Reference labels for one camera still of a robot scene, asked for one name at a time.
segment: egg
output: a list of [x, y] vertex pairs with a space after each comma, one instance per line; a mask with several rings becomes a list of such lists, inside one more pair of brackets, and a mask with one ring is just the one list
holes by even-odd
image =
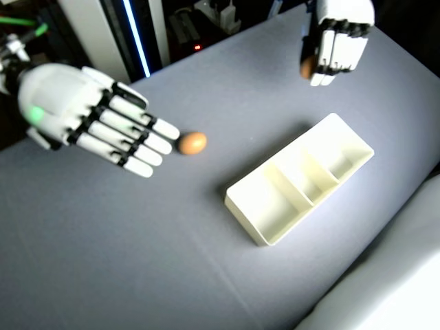
[[179, 139], [178, 149], [184, 155], [196, 155], [205, 149], [206, 142], [205, 134], [192, 132]]
[[314, 74], [316, 66], [318, 65], [318, 57], [312, 55], [307, 57], [300, 66], [300, 73], [304, 79], [310, 79]]

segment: robotic hand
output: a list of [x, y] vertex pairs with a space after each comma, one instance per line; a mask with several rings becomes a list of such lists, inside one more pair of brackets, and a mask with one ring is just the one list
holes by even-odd
[[143, 177], [169, 154], [179, 130], [146, 112], [148, 101], [104, 73], [45, 64], [20, 78], [20, 112], [28, 135], [46, 149], [76, 144]]
[[301, 75], [311, 86], [327, 86], [340, 72], [352, 72], [359, 63], [374, 25], [371, 0], [316, 0], [309, 36], [301, 56]]

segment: gray tabletop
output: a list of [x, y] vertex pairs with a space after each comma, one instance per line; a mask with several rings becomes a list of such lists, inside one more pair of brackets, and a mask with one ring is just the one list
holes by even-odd
[[[134, 87], [200, 155], [141, 179], [79, 148], [0, 154], [1, 329], [291, 329], [440, 160], [440, 81], [378, 30], [352, 74], [298, 74], [299, 8]], [[274, 247], [228, 184], [331, 112], [375, 157]]]

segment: led light strip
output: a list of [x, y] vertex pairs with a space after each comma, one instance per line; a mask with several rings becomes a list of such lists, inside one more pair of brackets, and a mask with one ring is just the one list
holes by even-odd
[[133, 11], [131, 10], [130, 0], [123, 0], [126, 15], [129, 18], [130, 28], [135, 38], [137, 52], [139, 53], [140, 61], [142, 67], [144, 68], [145, 76], [148, 78], [150, 76], [149, 66], [146, 64], [146, 57], [144, 49], [142, 48], [142, 43], [140, 41], [138, 28], [136, 27], [135, 17], [133, 16]]

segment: green cable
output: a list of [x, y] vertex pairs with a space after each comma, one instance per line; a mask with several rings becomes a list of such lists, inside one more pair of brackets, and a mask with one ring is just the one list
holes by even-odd
[[15, 25], [24, 25], [24, 26], [34, 26], [35, 21], [31, 21], [29, 19], [15, 19], [13, 17], [0, 16], [0, 24], [15, 24]]
[[35, 36], [38, 38], [40, 35], [46, 33], [46, 31], [49, 29], [46, 23], [41, 24], [36, 30], [35, 30]]

